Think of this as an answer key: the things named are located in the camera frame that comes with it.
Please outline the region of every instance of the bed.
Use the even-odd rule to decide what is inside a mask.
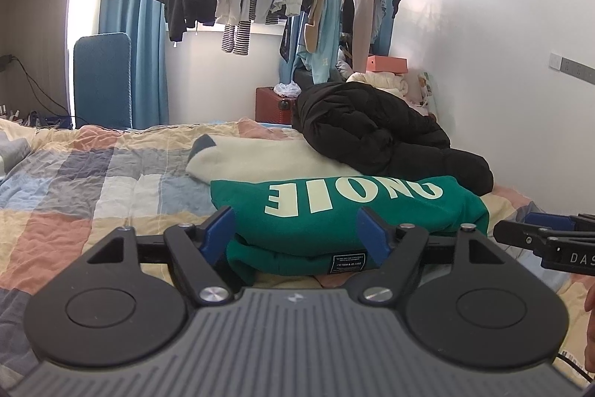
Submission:
[[[12,386],[37,365],[23,332],[23,312],[31,295],[71,261],[115,227],[132,225],[139,235],[160,234],[180,222],[199,224],[215,211],[209,186],[185,171],[192,144],[203,134],[301,137],[247,119],[126,132],[95,126],[32,129],[0,120],[0,386]],[[502,219],[522,220],[538,211],[532,201],[503,187],[482,199],[490,212],[490,231]],[[588,321],[582,302],[593,278],[546,271],[532,254],[506,250],[566,303],[571,326],[562,350],[582,365]],[[171,282],[166,266],[143,270]],[[259,274],[255,286],[335,287],[343,280]],[[559,368],[585,384],[565,364]]]

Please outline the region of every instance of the pink box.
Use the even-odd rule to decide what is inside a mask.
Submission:
[[[366,69],[367,71],[373,71],[375,73],[386,71],[397,75],[403,75],[409,72],[406,59],[391,56],[368,57],[368,66]]]

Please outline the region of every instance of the blue chair back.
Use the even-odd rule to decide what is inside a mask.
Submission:
[[[77,128],[85,122],[105,128],[132,128],[130,48],[130,38],[124,32],[85,36],[75,43]]]

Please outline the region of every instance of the circular pad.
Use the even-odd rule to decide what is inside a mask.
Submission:
[[[130,364],[181,330],[186,304],[173,286],[138,265],[106,266],[67,270],[31,298],[25,333],[39,359],[76,368]]]
[[[136,301],[128,293],[98,288],[74,296],[66,306],[66,313],[83,327],[107,328],[128,320],[135,307]]]
[[[465,293],[456,302],[456,309],[472,325],[495,330],[516,325],[527,314],[527,306],[521,298],[493,288]]]
[[[436,356],[458,365],[501,370],[552,360],[566,334],[566,308],[523,271],[477,269],[430,281],[407,302],[407,325]]]

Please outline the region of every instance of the red suitcase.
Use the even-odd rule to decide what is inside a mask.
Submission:
[[[259,123],[291,125],[295,101],[295,98],[279,96],[271,87],[257,88],[255,120]]]

